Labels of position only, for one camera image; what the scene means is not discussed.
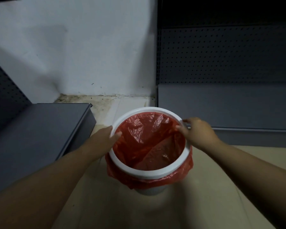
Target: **white plastic rim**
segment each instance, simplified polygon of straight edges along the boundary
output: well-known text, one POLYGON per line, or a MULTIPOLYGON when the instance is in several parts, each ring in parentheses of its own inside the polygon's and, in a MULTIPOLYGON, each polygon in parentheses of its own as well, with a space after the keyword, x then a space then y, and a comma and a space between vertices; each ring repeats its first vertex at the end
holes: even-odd
MULTIPOLYGON (((112 125, 112 131, 110 136, 113 136, 116 129, 119 127, 119 125, 126 119, 128 119, 129 117, 136 115, 138 113, 142 113, 142 112, 157 112, 157 113, 162 113, 165 114, 169 117, 171 117, 172 119, 176 120, 177 122, 179 122, 180 125, 184 125, 184 123, 182 122, 182 119, 176 115, 175 113, 168 111, 164 108, 157 108, 157 107, 143 107, 143 108, 137 108, 134 110, 131 110, 127 113, 125 113, 124 115, 122 115, 119 119, 116 120, 116 122, 114 122, 114 124, 112 125)), ((180 157, 177 158, 177 160, 175 160, 172 164, 162 168, 162 169, 157 169, 157 170, 151 170, 151 171, 144 171, 144 170, 138 170, 138 169, 133 169, 130 168, 129 166, 125 165, 124 163, 122 163, 117 156, 115 155, 113 149, 110 150, 109 155, 110 158, 112 159, 112 161, 114 162, 114 164, 120 168, 122 171, 124 171, 125 173, 133 176, 133 177, 137 177, 139 179, 158 179, 158 178, 162 178, 165 177, 166 175, 169 175, 170 173, 174 172, 176 169, 178 169, 183 162, 187 159, 187 156, 190 153, 190 143, 186 140, 185 141, 185 148, 183 150, 183 152, 181 153, 180 157)))

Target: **forearm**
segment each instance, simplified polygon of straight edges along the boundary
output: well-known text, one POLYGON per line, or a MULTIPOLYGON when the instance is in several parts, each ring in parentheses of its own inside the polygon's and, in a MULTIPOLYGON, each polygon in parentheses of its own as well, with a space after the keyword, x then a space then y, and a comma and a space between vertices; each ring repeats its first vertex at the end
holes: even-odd
POLYGON ((0 228, 49 228, 93 157, 76 150, 0 192, 0 228))
POLYGON ((204 150, 276 227, 286 228, 286 170, 218 142, 204 150))

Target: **person's left hand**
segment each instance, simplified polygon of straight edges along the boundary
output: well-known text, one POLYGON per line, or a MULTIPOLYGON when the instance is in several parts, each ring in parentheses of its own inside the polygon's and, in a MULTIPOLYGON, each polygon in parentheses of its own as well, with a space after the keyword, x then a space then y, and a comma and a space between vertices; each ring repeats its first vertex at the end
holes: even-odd
POLYGON ((89 155, 93 160, 97 160, 109 152, 115 142, 122 135, 122 132, 118 132, 110 138, 111 130, 112 126, 98 130, 88 138, 79 149, 83 154, 89 155))

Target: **person's left arm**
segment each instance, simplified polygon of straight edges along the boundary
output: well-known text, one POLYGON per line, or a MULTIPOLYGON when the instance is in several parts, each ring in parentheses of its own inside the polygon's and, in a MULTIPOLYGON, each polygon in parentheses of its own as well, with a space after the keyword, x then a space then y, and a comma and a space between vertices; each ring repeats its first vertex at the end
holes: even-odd
POLYGON ((50 228, 88 166, 121 136, 100 129, 79 149, 0 192, 0 228, 50 228))

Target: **hand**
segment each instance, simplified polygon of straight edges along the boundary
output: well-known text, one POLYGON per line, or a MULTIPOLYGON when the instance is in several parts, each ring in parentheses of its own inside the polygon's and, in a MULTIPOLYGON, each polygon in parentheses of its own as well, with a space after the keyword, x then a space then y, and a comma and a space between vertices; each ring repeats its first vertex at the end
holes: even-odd
POLYGON ((79 149, 83 154, 90 155, 93 160, 97 160, 108 153, 122 135, 122 132, 118 132, 110 138, 111 130, 112 126, 98 130, 79 149))
POLYGON ((192 146, 200 150, 206 150, 208 146, 221 142, 211 126, 198 117, 186 119, 183 120, 183 122, 190 123, 191 129, 189 130, 184 126, 176 126, 176 128, 184 135, 192 146))

